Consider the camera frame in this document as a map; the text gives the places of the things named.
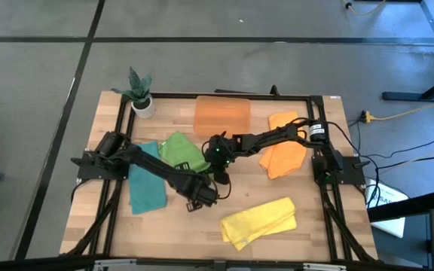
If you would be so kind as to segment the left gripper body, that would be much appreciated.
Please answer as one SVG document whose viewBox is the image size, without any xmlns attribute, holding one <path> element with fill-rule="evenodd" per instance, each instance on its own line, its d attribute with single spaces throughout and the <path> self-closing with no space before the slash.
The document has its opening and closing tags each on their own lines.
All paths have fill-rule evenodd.
<svg viewBox="0 0 434 271">
<path fill-rule="evenodd" d="M 193 172 L 177 172 L 173 176 L 175 190 L 192 202 L 210 207 L 216 203 L 218 194 L 209 185 L 209 178 Z"/>
</svg>

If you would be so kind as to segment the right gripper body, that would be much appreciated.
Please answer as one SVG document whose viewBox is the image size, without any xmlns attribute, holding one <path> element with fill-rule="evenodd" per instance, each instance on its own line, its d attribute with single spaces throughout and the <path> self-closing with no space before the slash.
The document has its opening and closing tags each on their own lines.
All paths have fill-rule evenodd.
<svg viewBox="0 0 434 271">
<path fill-rule="evenodd" d="M 213 172 L 224 172 L 229 164 L 235 161 L 233 142 L 222 135 L 212 136 L 204 157 Z"/>
</svg>

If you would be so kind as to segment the green microfiber towel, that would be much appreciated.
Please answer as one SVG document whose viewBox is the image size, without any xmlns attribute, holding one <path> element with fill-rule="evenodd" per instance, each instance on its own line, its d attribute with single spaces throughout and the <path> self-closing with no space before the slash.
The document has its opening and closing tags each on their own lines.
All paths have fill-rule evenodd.
<svg viewBox="0 0 434 271">
<path fill-rule="evenodd" d="M 204 172 L 209 168 L 201 149 L 181 132 L 174 132 L 162 142 L 158 147 L 158 153 L 162 160 L 173 167 L 185 164 L 187 169 L 194 172 Z"/>
</svg>

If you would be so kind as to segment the orange translucent plastic basket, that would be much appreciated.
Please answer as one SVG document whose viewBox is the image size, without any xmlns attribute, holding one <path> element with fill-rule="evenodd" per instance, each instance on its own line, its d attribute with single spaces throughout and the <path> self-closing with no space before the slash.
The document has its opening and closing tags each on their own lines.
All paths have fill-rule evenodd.
<svg viewBox="0 0 434 271">
<path fill-rule="evenodd" d="M 198 96 L 194 113 L 194 133 L 230 138 L 250 131 L 251 102 L 248 99 Z"/>
</svg>

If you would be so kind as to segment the yellow microfiber towel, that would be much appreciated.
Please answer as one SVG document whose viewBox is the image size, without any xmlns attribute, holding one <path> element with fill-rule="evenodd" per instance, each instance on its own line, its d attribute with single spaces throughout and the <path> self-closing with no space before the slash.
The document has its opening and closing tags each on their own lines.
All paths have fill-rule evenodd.
<svg viewBox="0 0 434 271">
<path fill-rule="evenodd" d="M 296 208 L 289 197 L 267 202 L 220 220 L 222 241 L 237 251 L 262 236 L 295 230 Z"/>
</svg>

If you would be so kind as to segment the teal microfiber towel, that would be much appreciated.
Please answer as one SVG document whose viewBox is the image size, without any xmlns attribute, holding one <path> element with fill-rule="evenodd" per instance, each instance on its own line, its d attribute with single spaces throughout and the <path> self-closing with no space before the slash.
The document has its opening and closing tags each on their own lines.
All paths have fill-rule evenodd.
<svg viewBox="0 0 434 271">
<path fill-rule="evenodd" d="M 133 215 L 162 209 L 167 205 L 163 178 L 132 164 L 130 165 L 128 182 Z"/>
</svg>

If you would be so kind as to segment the orange microfiber towel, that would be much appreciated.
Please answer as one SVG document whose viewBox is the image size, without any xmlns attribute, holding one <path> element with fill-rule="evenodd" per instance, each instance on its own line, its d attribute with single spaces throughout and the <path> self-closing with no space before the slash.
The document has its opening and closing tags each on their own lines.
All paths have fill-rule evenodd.
<svg viewBox="0 0 434 271">
<path fill-rule="evenodd" d="M 285 126 L 298 118 L 295 111 L 272 114 L 268 118 L 270 129 Z M 259 160 L 259 165 L 267 171 L 269 179 L 280 178 L 300 169 L 307 149 L 297 142 L 283 142 L 270 146 Z"/>
</svg>

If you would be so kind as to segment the snake plant in white pot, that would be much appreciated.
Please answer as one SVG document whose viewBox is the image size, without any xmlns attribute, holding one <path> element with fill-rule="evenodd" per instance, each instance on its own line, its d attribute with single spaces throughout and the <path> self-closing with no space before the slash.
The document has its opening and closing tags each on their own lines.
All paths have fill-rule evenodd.
<svg viewBox="0 0 434 271">
<path fill-rule="evenodd" d="M 130 85 L 128 90 L 112 88 L 112 91 L 128 98 L 137 117 L 150 118 L 155 113 L 155 106 L 150 92 L 151 75 L 141 78 L 132 67 L 129 67 L 128 79 Z"/>
</svg>

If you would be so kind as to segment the black desk edge bar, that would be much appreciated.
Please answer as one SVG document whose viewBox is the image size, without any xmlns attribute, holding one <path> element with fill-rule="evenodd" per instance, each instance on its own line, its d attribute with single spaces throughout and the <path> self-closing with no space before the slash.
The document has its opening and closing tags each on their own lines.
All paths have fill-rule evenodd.
<svg viewBox="0 0 434 271">
<path fill-rule="evenodd" d="M 368 209 L 370 222 L 387 221 L 427 213 L 434 209 L 434 193 Z"/>
</svg>

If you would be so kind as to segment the black metal table frame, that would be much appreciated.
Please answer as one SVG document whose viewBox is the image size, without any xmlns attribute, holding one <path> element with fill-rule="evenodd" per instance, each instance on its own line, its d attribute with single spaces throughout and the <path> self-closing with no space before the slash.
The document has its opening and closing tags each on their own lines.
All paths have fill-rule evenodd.
<svg viewBox="0 0 434 271">
<path fill-rule="evenodd" d="M 272 90 L 270 94 L 256 93 L 232 93 L 222 90 L 217 93 L 155 93 L 152 94 L 154 99 L 180 99 L 196 102 L 198 97 L 219 97 L 226 99 L 248 99 L 250 101 L 271 101 L 277 104 L 278 101 L 284 102 L 305 102 L 307 114 L 313 115 L 313 103 L 319 109 L 319 114 L 322 118 L 325 117 L 324 100 L 322 96 L 281 96 L 277 91 Z M 115 126 L 117 132 L 121 131 L 122 123 L 125 118 L 125 110 L 127 108 L 127 98 L 121 98 L 119 94 L 104 90 L 100 93 L 98 108 L 105 102 L 113 102 L 112 113 L 116 113 L 116 117 L 112 117 L 113 122 L 105 124 L 103 128 L 112 128 Z M 124 176 L 103 177 L 110 181 L 122 182 Z M 105 185 L 102 187 L 102 195 L 100 202 L 104 202 L 104 196 L 108 196 L 110 181 L 103 181 Z M 105 217 L 99 218 L 100 213 L 106 214 L 118 210 L 116 199 L 120 194 L 117 192 L 105 202 L 99 203 L 98 211 L 96 212 L 96 222 L 92 224 L 93 233 L 100 235 L 100 228 Z M 148 258 L 148 257 L 112 257 L 108 253 L 102 254 L 61 254 L 58 257 L 45 257 L 33 259 L 16 259 L 0 261 L 0 271 L 78 271 L 80 269 L 103 270 L 107 267 L 114 266 L 193 266 L 194 268 L 211 268 L 219 271 L 226 271 L 229 268 L 258 268 L 258 269 L 294 269 L 295 271 L 434 271 L 434 269 L 417 268 L 409 266 L 391 265 L 380 262 L 379 260 L 344 260 L 331 257 L 328 262 L 316 262 L 315 260 L 303 261 L 284 261 L 284 260 L 229 260 L 229 259 L 183 259 L 183 258 Z"/>
</svg>

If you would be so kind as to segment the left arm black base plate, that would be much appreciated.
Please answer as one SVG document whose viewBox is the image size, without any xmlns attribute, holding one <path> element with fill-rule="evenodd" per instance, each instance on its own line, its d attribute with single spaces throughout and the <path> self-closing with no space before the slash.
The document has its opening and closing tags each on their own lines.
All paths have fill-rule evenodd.
<svg viewBox="0 0 434 271">
<path fill-rule="evenodd" d="M 95 151 L 85 151 L 81 158 L 73 157 L 71 162 L 78 166 L 80 179 L 126 179 L 130 164 L 119 158 L 110 158 Z"/>
</svg>

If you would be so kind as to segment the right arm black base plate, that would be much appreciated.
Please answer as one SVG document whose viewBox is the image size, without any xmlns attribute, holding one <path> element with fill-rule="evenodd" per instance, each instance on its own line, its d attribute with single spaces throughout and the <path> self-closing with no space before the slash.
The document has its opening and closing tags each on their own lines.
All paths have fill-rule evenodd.
<svg viewBox="0 0 434 271">
<path fill-rule="evenodd" d="M 332 168 L 324 156 L 312 157 L 313 176 L 317 184 L 364 184 L 363 164 L 358 157 L 338 157 L 338 168 Z"/>
</svg>

